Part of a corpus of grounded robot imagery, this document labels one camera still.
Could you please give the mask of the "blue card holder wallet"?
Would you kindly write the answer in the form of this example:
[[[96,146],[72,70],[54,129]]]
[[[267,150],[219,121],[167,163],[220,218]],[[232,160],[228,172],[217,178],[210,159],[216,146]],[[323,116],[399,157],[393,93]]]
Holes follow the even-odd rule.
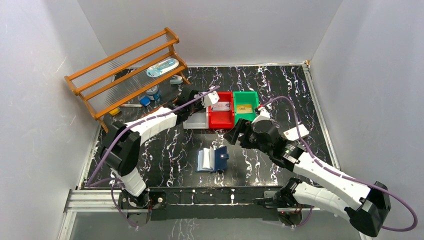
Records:
[[[228,167],[228,149],[226,146],[214,149],[212,146],[203,148],[196,153],[196,172],[215,173]]]

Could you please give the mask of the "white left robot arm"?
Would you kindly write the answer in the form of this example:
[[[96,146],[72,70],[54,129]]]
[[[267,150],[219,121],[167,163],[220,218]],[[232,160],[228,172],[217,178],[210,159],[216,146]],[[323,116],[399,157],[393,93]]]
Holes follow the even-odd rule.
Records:
[[[183,89],[174,100],[165,102],[146,116],[128,123],[114,122],[108,130],[100,152],[99,165],[107,165],[122,184],[124,197],[135,208],[150,202],[149,188],[137,169],[140,148],[163,131],[185,122],[218,101],[215,91]]]

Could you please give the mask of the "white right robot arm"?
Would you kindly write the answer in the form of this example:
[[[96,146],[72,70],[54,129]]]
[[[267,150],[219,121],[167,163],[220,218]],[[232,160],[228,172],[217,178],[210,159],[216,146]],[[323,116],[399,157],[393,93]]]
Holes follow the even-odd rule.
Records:
[[[344,174],[310,154],[299,141],[309,134],[304,125],[284,132],[270,120],[249,121],[240,118],[224,134],[229,144],[266,154],[277,166],[304,176],[319,186],[291,178],[280,191],[288,207],[297,204],[318,207],[347,220],[356,230],[377,237],[383,228],[391,202],[387,187],[379,181],[365,184]]]

